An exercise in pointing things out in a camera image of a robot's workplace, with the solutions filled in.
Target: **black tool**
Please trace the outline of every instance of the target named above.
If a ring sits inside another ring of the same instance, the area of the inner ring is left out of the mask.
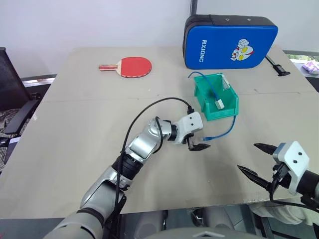
[[[249,178],[251,181],[258,184],[262,188],[266,189],[267,192],[269,192],[270,187],[271,187],[270,182],[267,182],[265,179],[259,177],[256,172],[254,172],[253,170],[251,170],[249,168],[246,168],[246,167],[243,167],[240,165],[237,165],[237,167],[240,169],[240,171],[242,171],[246,175],[247,178]]]
[[[266,59],[270,62],[270,64],[272,64],[275,71],[278,72],[278,76],[286,76],[290,74],[289,71],[285,71],[285,69],[281,65],[276,64],[268,55],[266,55]]]
[[[265,144],[265,143],[255,143],[255,147],[259,148],[261,151],[273,155],[275,150],[277,149],[276,146],[270,145],[270,144]]]
[[[206,148],[210,147],[210,145],[206,144],[206,143],[194,144],[193,141],[190,141],[190,138],[193,137],[193,136],[194,136],[193,133],[190,133],[190,134],[186,135],[186,137],[184,139],[184,142],[183,142],[183,143],[187,142],[189,151],[201,151],[203,149],[206,149]]]

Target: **cartoon sticker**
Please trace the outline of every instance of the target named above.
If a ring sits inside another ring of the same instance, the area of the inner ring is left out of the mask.
[[[238,41],[237,48],[231,53],[231,60],[242,61],[247,59],[254,53],[254,49],[249,46],[249,41],[247,39],[241,39]]]

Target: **floor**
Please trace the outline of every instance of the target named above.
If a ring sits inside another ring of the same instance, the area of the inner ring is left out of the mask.
[[[236,231],[247,232],[261,236],[254,224],[252,214],[247,205],[232,205],[225,207]],[[134,231],[141,214],[126,214],[125,223],[121,230],[120,239],[132,239]],[[0,239],[41,239],[48,232],[56,227],[62,218],[55,219],[1,219]],[[276,219],[269,219],[271,229],[284,234],[288,234],[300,239],[315,239],[315,234],[311,226],[305,224],[286,225]],[[182,227],[194,227],[190,217],[190,210],[177,209],[169,210],[167,219],[167,230]],[[274,239],[283,237],[274,235]]]

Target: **black cable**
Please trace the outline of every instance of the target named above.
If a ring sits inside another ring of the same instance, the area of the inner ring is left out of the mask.
[[[316,213],[319,213],[319,210],[317,210],[315,208],[311,208],[311,207],[304,205],[304,204],[289,203],[289,202],[274,200],[274,193],[275,193],[275,190],[276,190],[278,184],[279,184],[279,182],[277,179],[274,179],[273,182],[271,183],[270,192],[269,192],[269,199],[272,203],[277,203],[277,204],[281,204],[281,205],[285,205],[285,206],[295,206],[295,207],[300,207],[300,208],[306,208],[306,209],[312,210]]]
[[[106,228],[107,230],[109,230],[109,236],[108,236],[108,238],[110,238],[110,236],[112,236],[113,239],[119,239],[116,235],[114,235],[114,234],[112,233],[111,228],[109,228],[109,227],[104,227],[104,228]]]
[[[160,144],[159,144],[159,147],[157,148],[157,150],[155,150],[153,153],[157,153],[159,150],[160,150],[160,148],[161,148],[161,146],[163,145],[163,132],[162,132],[162,130],[161,130],[161,126],[160,126],[160,122],[159,122],[159,117],[155,117],[155,121],[156,121],[156,124],[158,125],[158,128],[159,128],[159,133],[160,133]]]
[[[147,107],[145,107],[136,117],[135,119],[132,121],[127,133],[126,133],[126,136],[125,136],[125,139],[124,139],[124,142],[123,142],[123,146],[122,146],[122,150],[121,150],[121,155],[120,155],[120,159],[119,159],[119,164],[118,164],[118,169],[117,169],[117,177],[116,177],[116,188],[115,188],[115,205],[114,205],[114,217],[113,217],[113,220],[112,220],[112,227],[113,227],[113,224],[114,224],[114,219],[115,219],[115,215],[117,213],[120,213],[119,212],[119,195],[120,195],[120,177],[121,177],[121,174],[122,174],[122,164],[123,164],[123,156],[124,156],[124,153],[125,153],[125,147],[126,147],[126,143],[128,141],[128,137],[129,137],[129,134],[130,134],[130,131],[134,125],[134,123],[136,122],[136,120],[148,109],[150,108],[151,106],[159,103],[159,102],[162,102],[162,101],[167,101],[167,100],[177,100],[177,101],[181,101],[183,103],[185,103],[188,107],[188,110],[187,110],[187,113],[192,113],[194,112],[193,108],[191,107],[191,105],[186,102],[185,100],[183,99],[180,99],[180,98],[177,98],[177,97],[167,97],[167,98],[163,98],[163,99],[160,99],[158,101],[155,101],[153,103],[151,103],[150,105],[148,105]]]

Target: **white wall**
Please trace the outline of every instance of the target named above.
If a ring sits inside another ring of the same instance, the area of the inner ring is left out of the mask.
[[[190,0],[1,0],[0,46],[21,77],[57,73],[80,46],[181,46]],[[283,49],[319,51],[318,0],[199,0],[200,14],[261,15]]]

